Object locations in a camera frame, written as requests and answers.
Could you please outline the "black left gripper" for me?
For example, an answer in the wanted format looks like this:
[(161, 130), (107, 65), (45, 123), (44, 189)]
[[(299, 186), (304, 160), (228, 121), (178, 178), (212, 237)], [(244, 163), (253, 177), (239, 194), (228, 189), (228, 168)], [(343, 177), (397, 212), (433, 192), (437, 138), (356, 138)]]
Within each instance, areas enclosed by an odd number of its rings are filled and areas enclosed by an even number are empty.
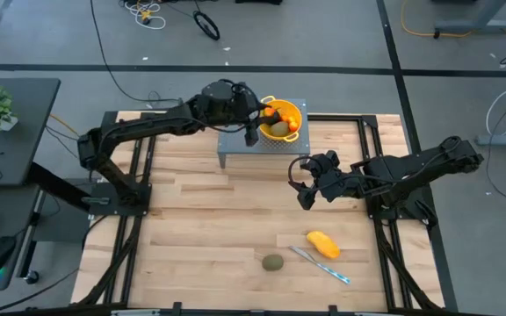
[[(247, 147), (253, 147), (259, 140), (258, 136), (258, 112), (259, 103), (256, 94), (247, 85), (233, 85), (235, 103), (237, 107), (237, 116), (244, 119), (245, 143)], [(268, 104), (261, 104), (263, 112), (274, 112), (274, 109)], [(260, 124), (272, 126), (276, 123), (274, 117), (261, 117)]]

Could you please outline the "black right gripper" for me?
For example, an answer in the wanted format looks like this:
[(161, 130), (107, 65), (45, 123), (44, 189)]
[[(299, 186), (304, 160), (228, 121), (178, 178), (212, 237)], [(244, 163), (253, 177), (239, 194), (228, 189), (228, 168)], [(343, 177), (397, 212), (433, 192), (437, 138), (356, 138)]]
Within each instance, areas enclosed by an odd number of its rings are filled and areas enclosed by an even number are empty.
[(309, 156), (300, 164), (313, 177), (313, 184), (297, 183), (297, 199), (304, 210), (310, 210), (317, 192), (331, 203), (339, 197), (361, 198), (360, 182), (352, 173), (338, 168), (340, 161), (336, 151)]

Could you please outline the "brown-green kiwi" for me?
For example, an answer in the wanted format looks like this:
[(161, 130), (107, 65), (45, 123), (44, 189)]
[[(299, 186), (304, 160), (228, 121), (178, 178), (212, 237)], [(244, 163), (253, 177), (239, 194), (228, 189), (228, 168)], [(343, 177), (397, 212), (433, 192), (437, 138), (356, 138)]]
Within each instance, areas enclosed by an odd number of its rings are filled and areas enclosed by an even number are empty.
[(266, 255), (261, 263), (264, 270), (277, 271), (284, 267), (284, 258), (277, 254)]
[(291, 131), (289, 128), (289, 123), (286, 121), (279, 121), (278, 123), (271, 126), (271, 136), (274, 137), (285, 137)]

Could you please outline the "yellow plastic colander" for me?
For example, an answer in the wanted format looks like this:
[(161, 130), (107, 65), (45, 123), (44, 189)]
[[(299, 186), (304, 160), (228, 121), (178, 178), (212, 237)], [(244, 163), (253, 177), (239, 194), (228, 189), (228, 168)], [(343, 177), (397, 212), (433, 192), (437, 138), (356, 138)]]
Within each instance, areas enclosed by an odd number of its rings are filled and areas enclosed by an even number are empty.
[[(284, 142), (292, 143), (300, 137), (300, 129), (302, 128), (303, 118), (302, 118), (302, 113), (301, 113), (299, 107), (297, 107), (291, 101), (288, 101), (285, 99), (278, 99), (278, 98), (275, 98), (274, 96), (267, 96), (267, 97), (262, 98), (261, 103), (268, 104), (275, 110), (274, 115), (272, 117), (274, 117), (276, 119), (276, 123), (281, 121), (281, 115), (287, 115), (290, 117), (290, 122), (296, 122), (300, 126), (298, 131), (290, 132), (285, 137), (274, 137), (274, 136), (271, 136), (271, 131), (270, 131), (271, 126), (262, 124), (262, 125), (260, 125), (259, 129), (265, 138), (267, 138), (269, 140), (284, 141)], [(261, 110), (261, 117), (266, 117), (264, 115), (263, 110)]]

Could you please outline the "yellow mango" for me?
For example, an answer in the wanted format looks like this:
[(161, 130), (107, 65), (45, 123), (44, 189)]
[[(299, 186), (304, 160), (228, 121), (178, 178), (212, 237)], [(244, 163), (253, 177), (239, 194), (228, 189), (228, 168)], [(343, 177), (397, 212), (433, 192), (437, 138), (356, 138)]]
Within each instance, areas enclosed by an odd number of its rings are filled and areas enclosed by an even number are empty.
[(306, 235), (306, 238), (320, 254), (329, 259), (336, 259), (341, 254), (337, 244), (321, 231), (311, 231)]

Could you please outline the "knife with blue patterned handle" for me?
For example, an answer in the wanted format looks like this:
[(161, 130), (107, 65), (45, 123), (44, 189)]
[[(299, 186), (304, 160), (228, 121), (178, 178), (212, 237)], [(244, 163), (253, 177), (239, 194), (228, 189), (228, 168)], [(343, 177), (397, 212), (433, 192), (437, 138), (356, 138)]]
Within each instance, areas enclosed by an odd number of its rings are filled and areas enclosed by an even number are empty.
[(344, 276), (344, 275), (342, 275), (342, 274), (340, 274), (340, 273), (338, 273), (338, 272), (336, 272), (336, 271), (332, 270), (331, 268), (329, 268), (329, 267), (327, 267), (327, 266), (323, 265), (322, 263), (319, 263), (318, 261), (316, 261), (316, 260), (313, 258), (313, 256), (311, 256), (311, 255), (310, 255), (309, 253), (307, 253), (306, 251), (304, 251), (304, 250), (302, 250), (302, 249), (300, 249), (300, 248), (297, 248), (297, 247), (295, 247), (295, 246), (289, 246), (289, 248), (290, 248), (293, 252), (295, 252), (296, 254), (298, 254), (298, 255), (302, 256), (303, 258), (305, 258), (305, 259), (306, 259), (306, 260), (308, 260), (309, 262), (313, 263), (313, 264), (314, 264), (315, 266), (317, 266), (318, 268), (320, 268), (320, 269), (322, 269), (322, 270), (326, 271), (326, 272), (327, 272), (328, 274), (330, 274), (331, 276), (333, 276), (333, 277), (335, 277), (336, 279), (340, 280), (342, 283), (344, 283), (344, 284), (350, 284), (350, 283), (351, 283), (351, 280), (350, 280), (348, 277), (346, 277), (346, 276)]

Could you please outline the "grey perforated metal stand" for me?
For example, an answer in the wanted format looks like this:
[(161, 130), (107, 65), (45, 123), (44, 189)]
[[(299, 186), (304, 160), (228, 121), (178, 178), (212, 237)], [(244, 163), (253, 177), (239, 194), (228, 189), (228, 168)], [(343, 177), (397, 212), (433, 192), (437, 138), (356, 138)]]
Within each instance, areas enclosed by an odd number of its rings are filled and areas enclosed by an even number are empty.
[(218, 156), (220, 167), (226, 168), (226, 157), (229, 154), (283, 154), (294, 156), (310, 155), (310, 141), (308, 128), (307, 101), (305, 99), (288, 98), (288, 102), (292, 103), (298, 109), (301, 122), (299, 122), (299, 130), (295, 134), (296, 139), (289, 142), (293, 138), (290, 136), (287, 140), (273, 140), (264, 136), (261, 128), (257, 129), (258, 141), (252, 147), (245, 144), (245, 131), (239, 133), (220, 133), (218, 138)]

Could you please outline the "black desk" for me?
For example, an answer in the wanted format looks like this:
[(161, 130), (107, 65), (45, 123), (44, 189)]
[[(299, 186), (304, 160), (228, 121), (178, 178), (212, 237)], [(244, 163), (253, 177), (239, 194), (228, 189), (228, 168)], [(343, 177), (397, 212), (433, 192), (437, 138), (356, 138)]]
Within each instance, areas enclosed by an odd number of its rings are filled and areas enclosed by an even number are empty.
[(10, 131), (0, 132), (0, 186), (25, 182), (60, 85), (57, 78), (0, 78), (18, 116)]

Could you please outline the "grey side table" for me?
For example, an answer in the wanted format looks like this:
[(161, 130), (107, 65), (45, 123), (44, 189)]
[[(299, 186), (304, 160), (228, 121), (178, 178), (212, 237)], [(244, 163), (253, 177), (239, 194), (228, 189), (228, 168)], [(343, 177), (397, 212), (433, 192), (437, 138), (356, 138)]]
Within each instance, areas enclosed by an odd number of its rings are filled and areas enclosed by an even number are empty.
[(0, 238), (13, 237), (16, 246), (0, 269), (0, 291), (13, 278), (23, 277), (33, 253), (29, 245), (28, 227), (38, 215), (41, 188), (36, 185), (0, 187)]

